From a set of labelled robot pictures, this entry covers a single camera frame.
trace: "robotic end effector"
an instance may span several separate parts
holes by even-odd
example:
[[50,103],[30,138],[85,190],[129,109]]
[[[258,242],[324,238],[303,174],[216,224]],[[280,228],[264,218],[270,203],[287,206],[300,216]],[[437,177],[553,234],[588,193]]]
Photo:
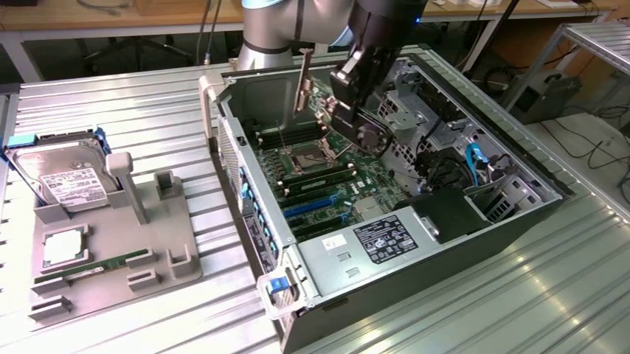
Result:
[[425,0],[357,0],[351,11],[351,56],[331,72],[332,93],[339,102],[332,128],[375,155],[387,150],[392,135],[361,106],[387,76],[424,6]]

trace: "aluminum profile table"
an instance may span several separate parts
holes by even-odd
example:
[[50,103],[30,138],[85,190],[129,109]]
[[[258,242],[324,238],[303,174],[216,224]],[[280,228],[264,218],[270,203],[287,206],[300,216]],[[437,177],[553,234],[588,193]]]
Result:
[[[627,212],[460,73],[431,51],[413,52],[575,195],[504,252],[300,353],[627,353]],[[339,59],[337,55],[325,57]],[[2,198],[9,203],[0,225],[6,239],[0,244],[0,262],[5,263],[0,268],[0,353],[278,352],[201,149],[196,90],[201,72],[198,68],[177,69],[24,85],[20,96],[10,97],[16,131],[64,131],[98,122],[109,128],[114,150],[134,155],[133,178],[144,180],[166,168],[184,178],[204,276],[184,288],[28,332],[21,297],[26,276],[20,276],[28,272],[21,269],[28,240],[18,230],[28,227],[32,216],[28,191],[10,173]]]
[[508,89],[501,100],[501,106],[507,111],[512,109],[531,78],[563,39],[568,39],[579,48],[587,50],[630,76],[630,25],[620,22],[561,24],[535,58],[519,85]]

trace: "hard drive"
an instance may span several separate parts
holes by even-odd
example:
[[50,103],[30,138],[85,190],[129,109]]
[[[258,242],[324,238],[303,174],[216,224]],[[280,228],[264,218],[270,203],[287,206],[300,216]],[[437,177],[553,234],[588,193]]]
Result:
[[36,137],[12,136],[5,158],[42,205],[78,212],[109,204],[118,182],[105,170],[106,141],[98,130]]

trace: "hard disk label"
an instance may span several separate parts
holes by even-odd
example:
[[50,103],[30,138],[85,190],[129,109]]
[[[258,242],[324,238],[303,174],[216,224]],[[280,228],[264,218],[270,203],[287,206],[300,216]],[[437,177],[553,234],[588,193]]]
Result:
[[373,263],[380,264],[417,248],[409,232],[395,215],[353,229]]
[[42,182],[62,207],[72,207],[106,198],[93,168],[41,176]]

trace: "white handle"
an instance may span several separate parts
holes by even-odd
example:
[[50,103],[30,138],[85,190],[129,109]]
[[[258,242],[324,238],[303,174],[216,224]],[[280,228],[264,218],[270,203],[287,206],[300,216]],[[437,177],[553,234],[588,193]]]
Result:
[[256,280],[256,288],[257,292],[260,293],[260,298],[262,300],[262,307],[264,307],[264,312],[266,313],[266,317],[269,319],[280,319],[282,316],[285,316],[288,313],[299,310],[305,306],[305,301],[303,299],[303,295],[300,294],[299,299],[296,299],[291,304],[277,308],[272,304],[272,295],[266,292],[266,284],[276,278],[285,277],[287,279],[291,279],[288,274],[287,274],[287,268],[278,267],[273,271],[269,271],[266,274],[262,274],[261,276],[257,277]]

